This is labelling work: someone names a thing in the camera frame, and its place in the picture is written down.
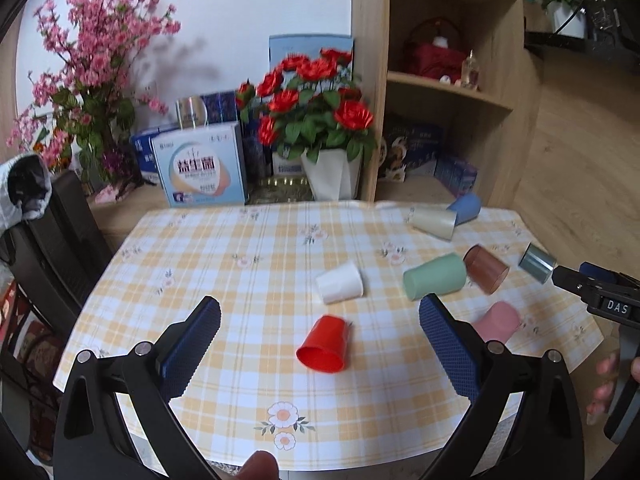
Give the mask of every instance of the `silver bolt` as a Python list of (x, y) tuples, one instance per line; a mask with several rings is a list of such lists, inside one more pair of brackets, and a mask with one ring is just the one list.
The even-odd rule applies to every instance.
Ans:
[(78, 362), (79, 363), (85, 363), (87, 362), (89, 359), (91, 359), (91, 351), (89, 350), (82, 350), (79, 354), (78, 354)]
[(149, 352), (151, 352), (151, 343), (149, 341), (138, 343), (134, 348), (134, 352), (137, 355), (147, 355)]
[(558, 350), (549, 350), (546, 356), (554, 363), (559, 363), (562, 361), (562, 354)]
[(500, 355), (504, 352), (504, 345), (500, 341), (489, 341), (486, 347), (489, 352), (495, 355)]

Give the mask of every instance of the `green cup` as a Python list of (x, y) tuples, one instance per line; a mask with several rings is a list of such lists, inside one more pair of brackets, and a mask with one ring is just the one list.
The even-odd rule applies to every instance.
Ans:
[(408, 270), (402, 276), (404, 291), (412, 300), (421, 300), (427, 294), (450, 294), (466, 283), (466, 266), (456, 253), (441, 256), (420, 267)]

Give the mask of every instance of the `white cup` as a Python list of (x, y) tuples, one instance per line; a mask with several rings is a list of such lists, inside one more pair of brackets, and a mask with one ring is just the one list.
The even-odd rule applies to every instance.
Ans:
[(411, 226), (443, 240), (451, 241), (457, 216), (455, 211), (448, 209), (417, 207), (411, 218)]
[(360, 271), (352, 261), (318, 276), (316, 288), (324, 304), (352, 300), (364, 294)]

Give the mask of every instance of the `white wall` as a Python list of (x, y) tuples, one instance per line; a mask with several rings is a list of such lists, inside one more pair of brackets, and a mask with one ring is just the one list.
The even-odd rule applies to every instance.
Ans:
[[(32, 101), (28, 71), (38, 76), (62, 66), (54, 54), (44, 50), (36, 32), (33, 12), (43, 1), (27, 2), (20, 26), (19, 111)], [(65, 0), (56, 2), (65, 18)], [(161, 0), (159, 9), (169, 3), (178, 9), (175, 17), (182, 22), (182, 30), (172, 38), (154, 40), (145, 59), (136, 60), (134, 79), (140, 88), (156, 81), (172, 118), (178, 98), (234, 89), (247, 78), (261, 79), (269, 69), (271, 34), (351, 33), (351, 0)], [(166, 121), (150, 118), (152, 124)]]

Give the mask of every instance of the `checkered tablecloth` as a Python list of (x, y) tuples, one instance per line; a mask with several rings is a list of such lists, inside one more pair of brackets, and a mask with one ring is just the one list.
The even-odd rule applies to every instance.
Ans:
[[(284, 470), (366, 466), (446, 443), (468, 407), (458, 397), (407, 300), (402, 273), (481, 243), (511, 266), (491, 297), (467, 282), (444, 296), (453, 316), (474, 321), (495, 301), (523, 323), (512, 352), (559, 349), (574, 370), (602, 341), (584, 305), (518, 268), (535, 242), (520, 216), (483, 209), (451, 243), (411, 229), (408, 206), (302, 203), (147, 214), (87, 301), (55, 378), (64, 388), (75, 355), (127, 353), (184, 320), (203, 296), (222, 307), (222, 326), (185, 394), (171, 407), (208, 460), (241, 464), (266, 449)], [(319, 273), (354, 260), (363, 298), (331, 306), (314, 292)], [(350, 365), (312, 372), (295, 357), (315, 320), (353, 322)], [(504, 416), (516, 412), (512, 396)], [(130, 430), (144, 436), (130, 402)]]

